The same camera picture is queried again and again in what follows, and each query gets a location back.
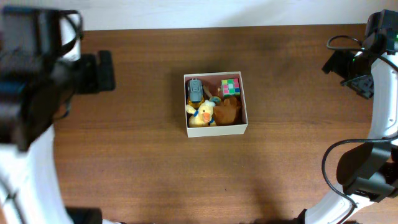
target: toy car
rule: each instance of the toy car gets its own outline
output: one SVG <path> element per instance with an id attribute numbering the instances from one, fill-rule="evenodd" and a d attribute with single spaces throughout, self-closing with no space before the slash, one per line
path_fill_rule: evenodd
<path id="1" fill-rule="evenodd" d="M 205 102 L 203 97 L 203 86 L 200 80 L 192 79 L 188 82 L 188 105 L 193 106 L 195 109 Z"/>

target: white wall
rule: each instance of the white wall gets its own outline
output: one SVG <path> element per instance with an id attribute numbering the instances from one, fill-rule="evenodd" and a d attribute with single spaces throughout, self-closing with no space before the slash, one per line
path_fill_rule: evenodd
<path id="1" fill-rule="evenodd" d="M 365 23 L 398 0 L 0 0 L 78 9 L 86 30 Z"/>

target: brown wooden surface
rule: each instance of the brown wooden surface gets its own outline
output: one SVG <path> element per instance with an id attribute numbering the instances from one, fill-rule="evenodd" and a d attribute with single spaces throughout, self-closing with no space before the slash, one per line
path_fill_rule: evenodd
<path id="1" fill-rule="evenodd" d="M 296 217 L 329 191 L 326 148 L 366 137 L 372 101 L 321 67 L 333 35 L 364 25 L 87 32 L 84 52 L 113 53 L 117 90 L 77 96 L 55 127 L 55 163 L 69 206 L 127 223 L 239 223 Z M 242 71 L 244 135 L 189 139 L 183 74 Z M 343 146 L 328 160 L 335 180 Z M 354 216 L 396 223 L 398 200 Z"/>

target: brown plush toy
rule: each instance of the brown plush toy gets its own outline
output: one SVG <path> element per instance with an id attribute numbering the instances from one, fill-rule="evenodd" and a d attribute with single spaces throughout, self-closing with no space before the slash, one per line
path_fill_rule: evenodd
<path id="1" fill-rule="evenodd" d="M 242 104 L 236 97 L 229 97 L 222 104 L 213 108 L 214 120 L 217 125 L 235 124 L 241 108 Z"/>

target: white box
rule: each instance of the white box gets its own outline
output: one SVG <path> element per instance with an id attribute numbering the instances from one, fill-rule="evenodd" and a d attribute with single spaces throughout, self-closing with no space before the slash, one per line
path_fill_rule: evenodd
<path id="1" fill-rule="evenodd" d="M 213 86 L 221 86 L 221 80 L 238 78 L 241 87 L 241 102 L 242 102 L 242 122 L 243 124 L 229 125 L 229 126 L 212 126 L 202 128 L 189 128 L 188 116 L 185 112 L 185 125 L 187 127 L 187 134 L 189 138 L 203 137 L 203 136 L 222 136 L 229 134 L 243 134 L 248 126 L 248 114 L 246 111 L 246 101 L 244 99 L 244 89 L 241 72 L 218 72 L 218 73 L 202 73 L 202 74 L 188 74 L 184 75 L 184 103 L 187 104 L 187 82 L 192 78 L 197 78 L 204 83 L 209 83 Z"/>

